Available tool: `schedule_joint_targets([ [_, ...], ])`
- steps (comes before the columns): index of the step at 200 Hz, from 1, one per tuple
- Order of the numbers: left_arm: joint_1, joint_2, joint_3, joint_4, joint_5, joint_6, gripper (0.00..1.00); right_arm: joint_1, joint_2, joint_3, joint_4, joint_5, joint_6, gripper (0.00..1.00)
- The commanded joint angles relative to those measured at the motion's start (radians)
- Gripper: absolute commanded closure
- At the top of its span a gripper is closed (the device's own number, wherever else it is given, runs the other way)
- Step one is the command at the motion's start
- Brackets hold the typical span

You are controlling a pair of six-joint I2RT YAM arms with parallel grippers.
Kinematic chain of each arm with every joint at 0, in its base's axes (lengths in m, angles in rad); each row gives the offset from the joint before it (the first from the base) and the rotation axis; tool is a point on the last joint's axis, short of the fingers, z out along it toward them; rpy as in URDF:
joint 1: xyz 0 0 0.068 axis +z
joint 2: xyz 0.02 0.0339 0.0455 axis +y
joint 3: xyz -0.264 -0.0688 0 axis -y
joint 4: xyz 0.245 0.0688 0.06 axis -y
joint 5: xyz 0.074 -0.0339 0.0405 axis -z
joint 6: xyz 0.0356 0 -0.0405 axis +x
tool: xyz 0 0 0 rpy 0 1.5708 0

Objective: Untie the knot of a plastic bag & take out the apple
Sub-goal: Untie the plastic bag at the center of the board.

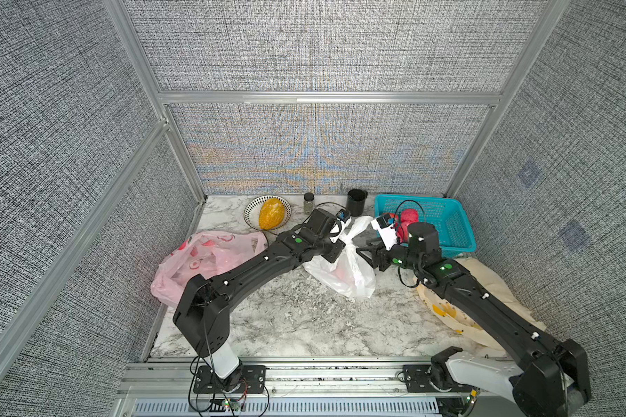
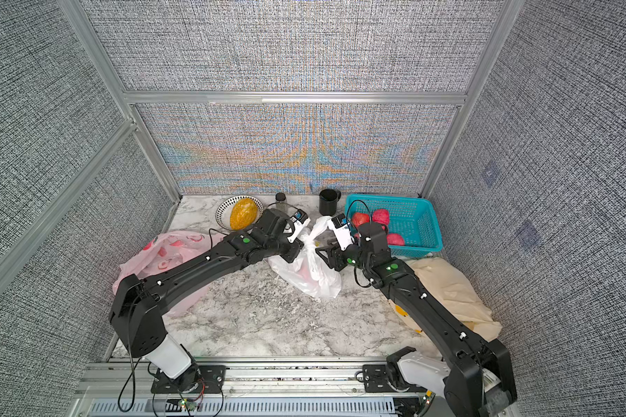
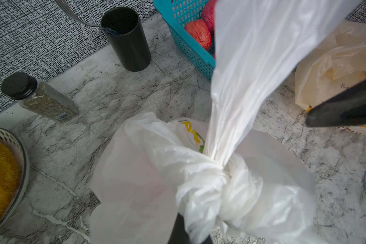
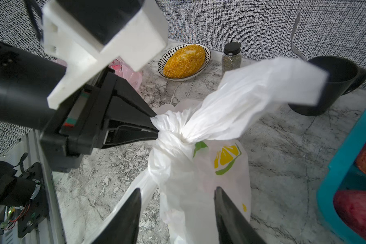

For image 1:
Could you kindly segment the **white plastic bag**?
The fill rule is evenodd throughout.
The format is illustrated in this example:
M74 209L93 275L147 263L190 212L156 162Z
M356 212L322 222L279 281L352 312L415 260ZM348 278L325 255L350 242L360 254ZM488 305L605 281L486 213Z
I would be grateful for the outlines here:
M370 216L355 217L336 238L344 248L335 262L328 262L316 255L303 268L320 283L353 300L370 298L376 289L374 269L358 253L353 239L367 229L373 219Z

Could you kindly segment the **cream banana print plastic bag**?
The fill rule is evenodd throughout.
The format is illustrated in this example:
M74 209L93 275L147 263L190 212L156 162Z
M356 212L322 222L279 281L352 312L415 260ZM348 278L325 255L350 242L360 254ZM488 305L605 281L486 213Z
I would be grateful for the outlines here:
M503 278L494 270L472 257L455 258L455 261L469 271L476 279L477 284L481 286L480 290L488 292L490 298L502 302L507 309L511 309L527 323L534 326L537 331L547 329L545 323L537 320L527 307L518 302ZM478 306L473 310L462 307L458 302L452 302L450 297L443 299L433 289L426 288L424 285L417 287L417 294L424 302L426 309L451 331L486 349L496 351L496 355L506 354L505 348L499 343L497 337L490 333L486 324L480 322Z

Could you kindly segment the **pink plastic bag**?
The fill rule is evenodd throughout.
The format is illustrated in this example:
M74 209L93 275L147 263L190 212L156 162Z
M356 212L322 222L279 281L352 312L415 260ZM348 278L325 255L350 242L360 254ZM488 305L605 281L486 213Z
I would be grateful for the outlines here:
M162 304L175 308L191 278L200 275L210 279L224 274L264 251L267 245L262 233L198 232L160 262L151 294Z

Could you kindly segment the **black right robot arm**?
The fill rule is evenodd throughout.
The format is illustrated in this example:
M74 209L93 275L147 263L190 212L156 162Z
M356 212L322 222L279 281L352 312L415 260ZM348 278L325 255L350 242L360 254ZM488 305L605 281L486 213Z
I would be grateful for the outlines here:
M512 363L477 358L460 347L431 357L428 381L448 392L474 387L514 402L527 416L571 416L591 400L588 356L574 340L561 342L507 307L471 271L443 257L438 231L427 222L409 225L400 243L393 219L371 221L379 236L358 248L374 269L408 269L417 286L467 314L508 354Z

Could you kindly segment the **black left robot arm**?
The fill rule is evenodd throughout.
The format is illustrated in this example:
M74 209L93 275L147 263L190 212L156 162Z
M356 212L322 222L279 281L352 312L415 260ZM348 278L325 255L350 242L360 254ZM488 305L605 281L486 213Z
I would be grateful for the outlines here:
M335 214L315 208L247 262L219 276L196 275L187 282L173 323L216 377L229 385L241 379L242 363L229 342L231 312L264 284L316 256L335 262L345 246L341 232L350 220L345 208Z

